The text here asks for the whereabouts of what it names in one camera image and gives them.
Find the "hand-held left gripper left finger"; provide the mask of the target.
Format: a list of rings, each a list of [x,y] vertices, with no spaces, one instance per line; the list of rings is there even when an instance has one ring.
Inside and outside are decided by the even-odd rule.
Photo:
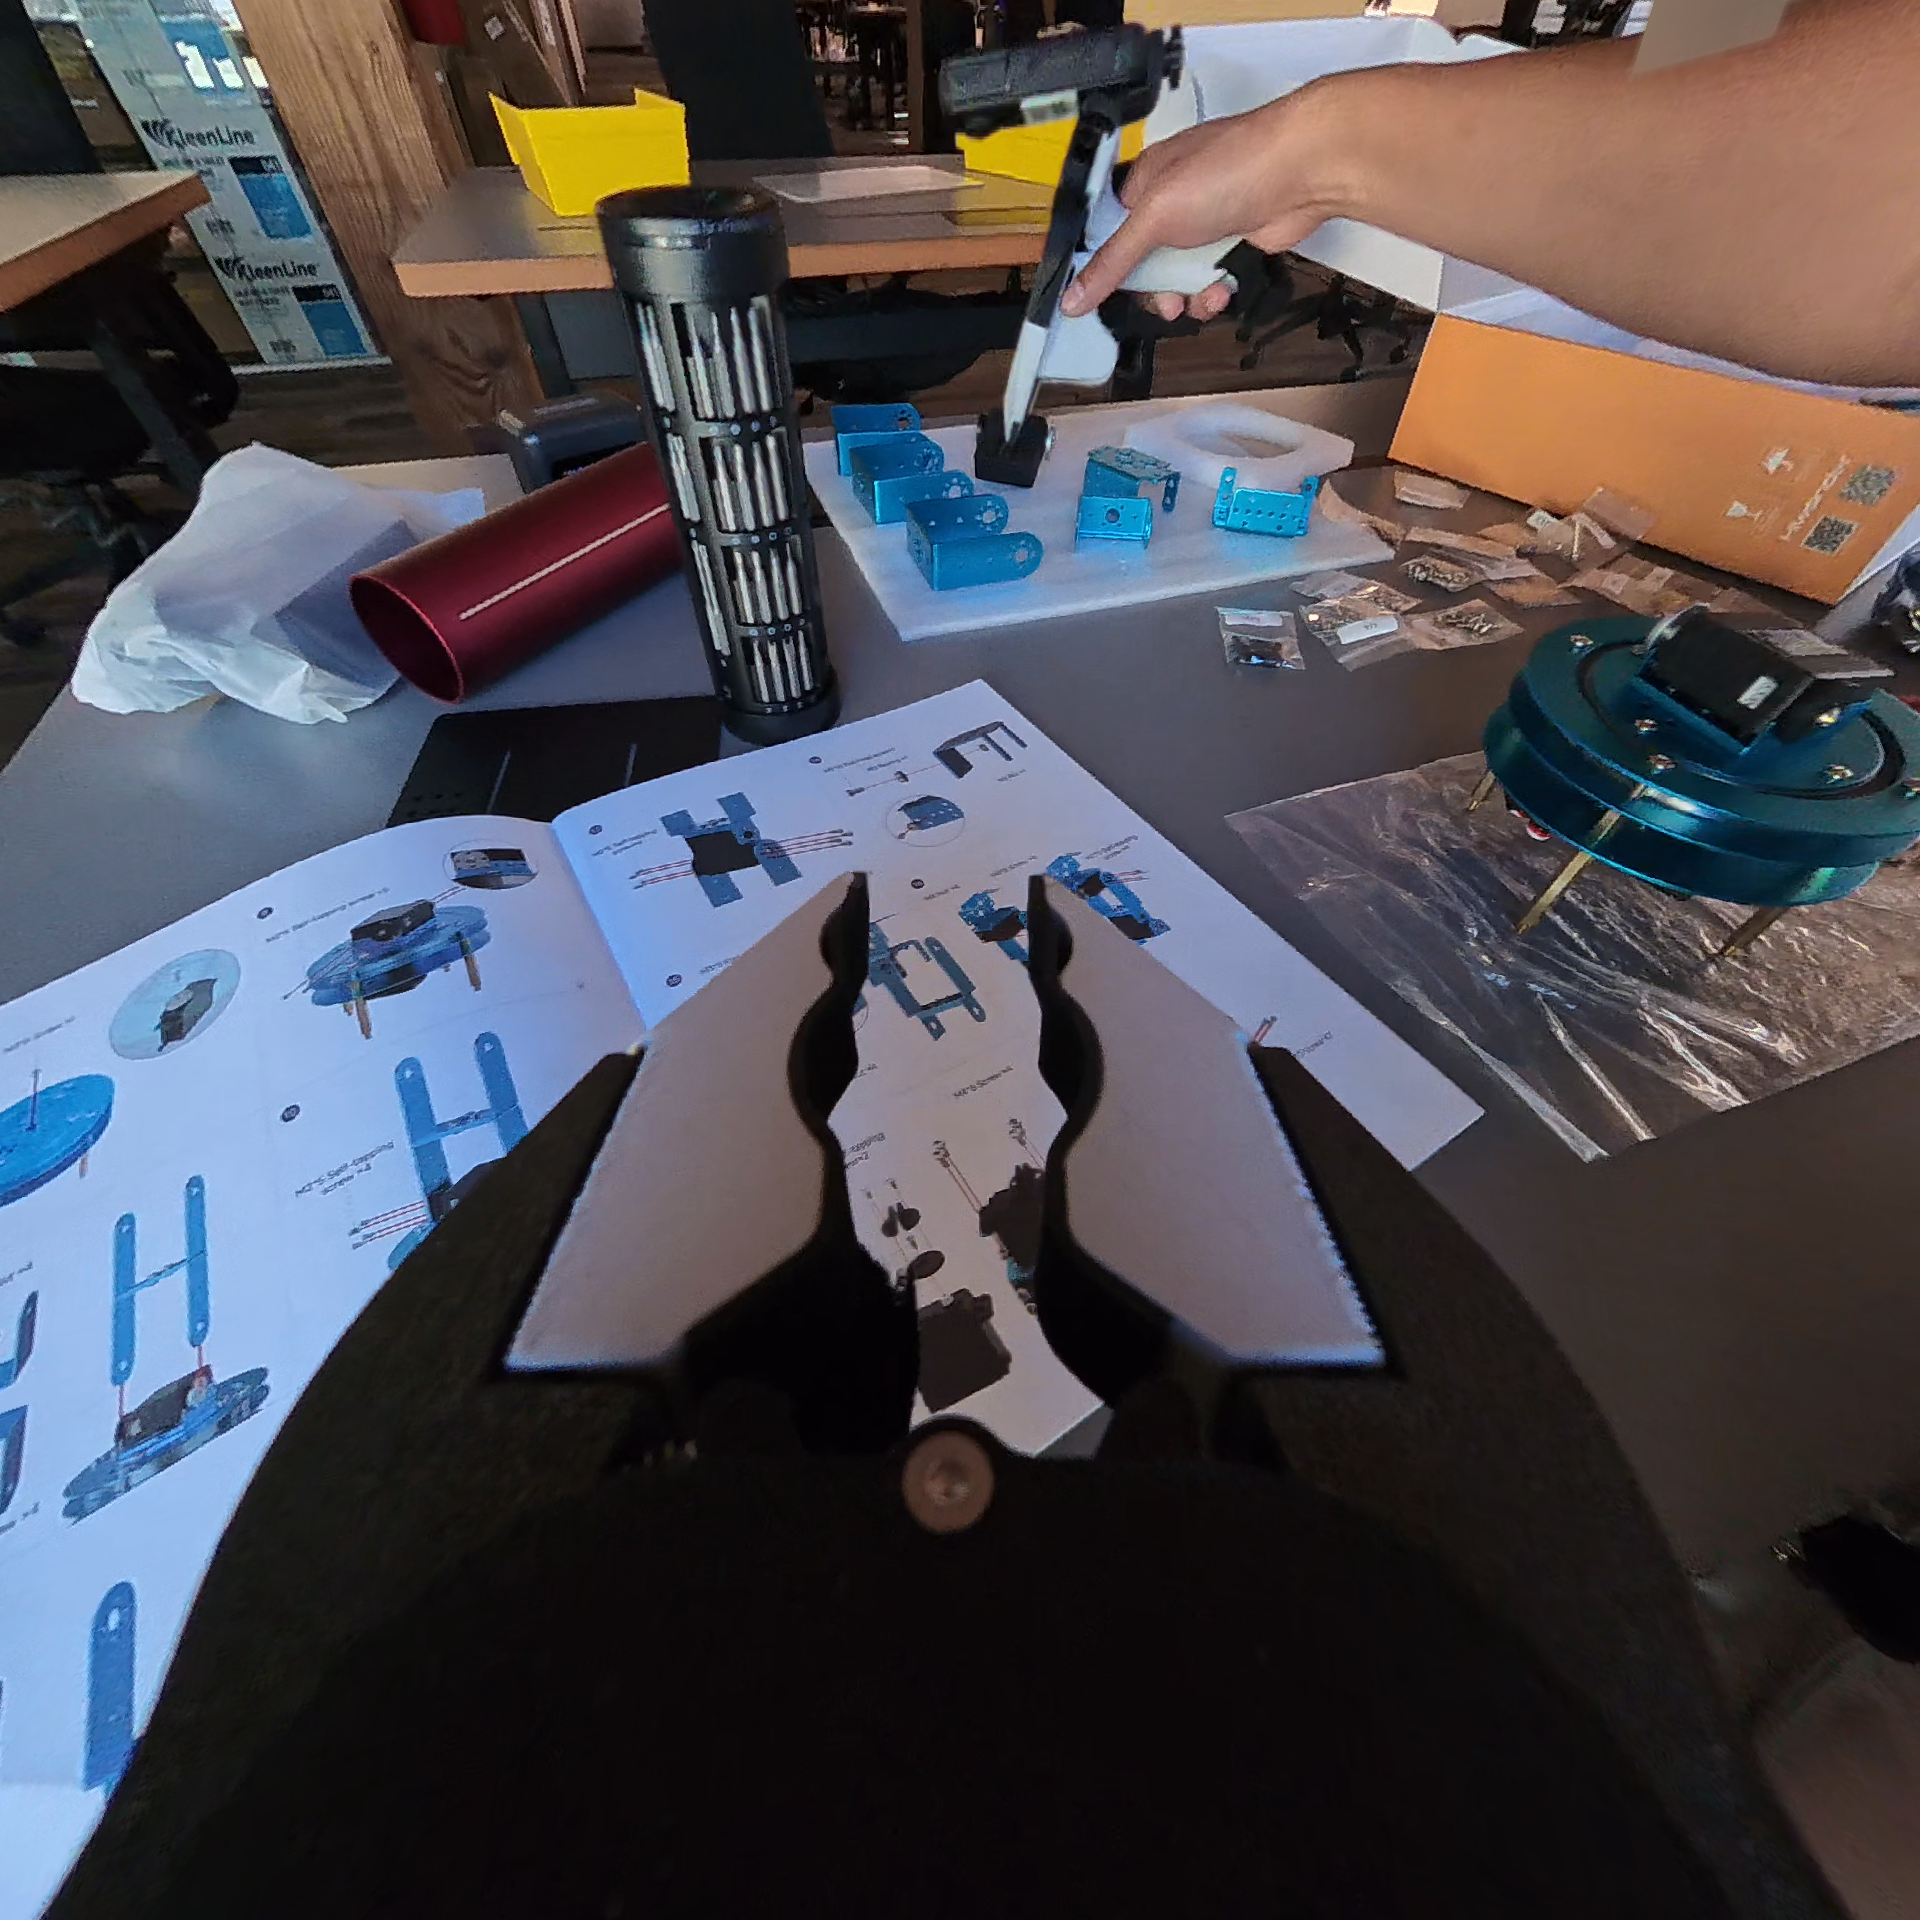
[[[886,1376],[886,1271],[832,1129],[869,930],[869,878],[835,880],[655,1026],[513,1369]]]

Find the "teal round robot base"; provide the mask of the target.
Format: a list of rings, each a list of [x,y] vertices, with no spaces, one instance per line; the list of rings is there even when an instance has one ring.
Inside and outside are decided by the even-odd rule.
[[[1498,789],[1570,847],[1517,920],[1519,934],[1598,861],[1678,897],[1747,905],[1718,949],[1732,956],[1785,914],[1850,896],[1916,846],[1913,708],[1881,682],[1829,730],[1742,750],[1638,677],[1664,617],[1551,632],[1486,724],[1486,772],[1469,806]]]

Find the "orange and white cardboard box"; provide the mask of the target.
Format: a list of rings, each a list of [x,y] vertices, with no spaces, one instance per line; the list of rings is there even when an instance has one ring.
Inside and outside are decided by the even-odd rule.
[[[1625,46],[1640,70],[1653,56],[1653,36],[1567,51],[1590,46]],[[1526,53],[1365,66],[1286,95],[1367,70]],[[1484,269],[1348,215],[1324,220],[1296,248],[1335,220]],[[1681,554],[1824,604],[1837,604],[1916,531],[1916,422],[1862,400],[1796,392],[1790,381],[1868,389],[1916,384],[1765,371],[1620,327],[1486,272],[1517,282],[1520,293],[1439,320],[1399,426],[1396,455],[1554,510],[1573,510],[1607,488],[1650,513],[1650,534]]]

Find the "black servo with silver horn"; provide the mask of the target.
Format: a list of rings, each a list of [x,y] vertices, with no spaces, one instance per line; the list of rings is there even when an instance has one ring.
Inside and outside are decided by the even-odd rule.
[[[1806,629],[1749,629],[1691,605],[1646,634],[1638,677],[1749,750],[1841,724],[1892,668]]]

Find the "person's right forearm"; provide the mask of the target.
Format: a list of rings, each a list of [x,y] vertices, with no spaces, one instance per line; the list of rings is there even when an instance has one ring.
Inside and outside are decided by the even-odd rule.
[[[1308,84],[1281,171],[1327,214],[1793,377],[1918,371],[1916,3],[1799,3],[1663,67],[1625,46]]]

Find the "grey desk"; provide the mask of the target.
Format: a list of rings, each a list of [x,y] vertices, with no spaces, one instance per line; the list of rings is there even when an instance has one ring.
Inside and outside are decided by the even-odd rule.
[[[1265,676],[1223,660],[1200,597],[904,641],[830,530],[819,556],[844,717],[988,680],[1402,1038],[1439,1042],[1229,815],[1469,751],[1512,647]],[[440,711],[410,686],[306,728],[55,696],[4,769],[4,997],[385,826]],[[1916,1515],[1916,1042],[1597,1164],[1440,1059],[1486,1115],[1424,1179],[1593,1388],[1738,1704],[1876,1688],[1874,1653],[1776,1551],[1856,1506]]]

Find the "yellow plastic bin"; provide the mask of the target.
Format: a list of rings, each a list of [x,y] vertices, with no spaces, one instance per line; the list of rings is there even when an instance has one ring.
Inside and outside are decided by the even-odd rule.
[[[997,128],[985,136],[959,131],[956,147],[974,175],[1021,179],[1055,190],[1064,171],[1076,123],[1078,120],[1070,113],[1038,123]]]
[[[516,108],[492,95],[511,160],[552,211],[587,218],[613,193],[690,179],[687,109],[636,87],[630,106]]]

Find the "clear plastic tray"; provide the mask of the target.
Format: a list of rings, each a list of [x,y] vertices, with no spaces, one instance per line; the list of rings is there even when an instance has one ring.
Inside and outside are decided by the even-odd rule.
[[[987,179],[965,167],[930,163],[911,155],[858,157],[836,166],[794,166],[759,171],[752,184],[780,201],[804,208],[851,208],[865,201],[953,196],[982,187]]]

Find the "white foam sheet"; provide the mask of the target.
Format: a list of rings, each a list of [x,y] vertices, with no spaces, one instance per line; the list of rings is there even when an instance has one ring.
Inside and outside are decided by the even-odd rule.
[[[1043,563],[1014,584],[933,588],[909,551],[901,525],[879,525],[838,469],[832,439],[804,444],[804,467],[853,561],[907,641],[956,636],[985,626],[1023,623],[1078,612],[1115,612],[1202,592],[1223,592],[1296,572],[1378,563],[1387,543],[1369,527],[1313,512],[1301,539],[1217,530],[1213,492],[1180,486],[1172,515],[1159,519],[1147,543],[1093,539],[1076,546],[1076,506],[1088,451],[1118,444],[1129,428],[1161,414],[1198,408],[1200,396],[1097,403],[1060,414],[1040,479],[1014,492],[1011,525],[1043,539]]]

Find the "white instruction booklet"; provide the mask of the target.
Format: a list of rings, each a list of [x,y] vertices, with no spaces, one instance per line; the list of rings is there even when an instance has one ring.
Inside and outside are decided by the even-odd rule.
[[[1415,1167],[1481,1112],[985,682],[571,809],[457,801],[4,1007],[4,1916],[123,1777],[200,1575],[353,1318],[603,1056],[869,878],[853,1222],[912,1421],[1093,1411],[1034,1320],[1028,882],[1072,889]]]

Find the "black office chair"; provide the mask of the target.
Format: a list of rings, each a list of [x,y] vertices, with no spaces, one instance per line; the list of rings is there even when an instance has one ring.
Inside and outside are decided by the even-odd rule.
[[[793,1],[645,1],[643,11],[692,161],[835,155]]]

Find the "large clear plastic bag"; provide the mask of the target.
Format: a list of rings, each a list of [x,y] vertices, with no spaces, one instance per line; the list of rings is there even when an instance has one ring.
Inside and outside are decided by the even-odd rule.
[[[1472,1051],[1584,1160],[1765,1099],[1918,1032],[1918,867],[1747,917],[1590,866],[1517,934],[1562,866],[1498,800],[1469,809],[1479,753],[1324,785],[1229,817],[1336,942]]]

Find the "black slotted metal plate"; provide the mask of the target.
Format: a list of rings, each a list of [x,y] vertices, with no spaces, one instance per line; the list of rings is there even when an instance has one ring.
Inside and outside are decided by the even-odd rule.
[[[702,696],[453,711],[427,733],[388,826],[468,814],[554,821],[721,747],[718,704]]]

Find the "spread of hardware bags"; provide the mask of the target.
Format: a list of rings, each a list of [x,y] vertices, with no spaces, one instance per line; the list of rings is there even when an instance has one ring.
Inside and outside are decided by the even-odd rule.
[[[1296,573],[1277,610],[1219,608],[1229,663],[1302,669],[1318,647],[1359,668],[1498,643],[1522,634],[1520,612],[1577,605],[1584,563],[1622,572],[1635,536],[1650,525],[1637,506],[1595,492],[1567,515],[1535,508],[1467,531],[1458,519],[1475,501],[1470,488],[1404,467],[1392,467],[1388,481],[1399,510],[1415,510],[1413,522],[1356,508],[1330,479],[1317,481],[1318,519],[1372,534],[1387,556],[1365,569]]]

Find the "black chest harness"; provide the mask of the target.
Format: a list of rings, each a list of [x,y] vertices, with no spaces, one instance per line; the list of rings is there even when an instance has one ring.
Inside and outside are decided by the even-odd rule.
[[[1847,1512],[1806,1526],[1779,1556],[1878,1653],[1918,1663],[1918,1542],[1884,1519]]]

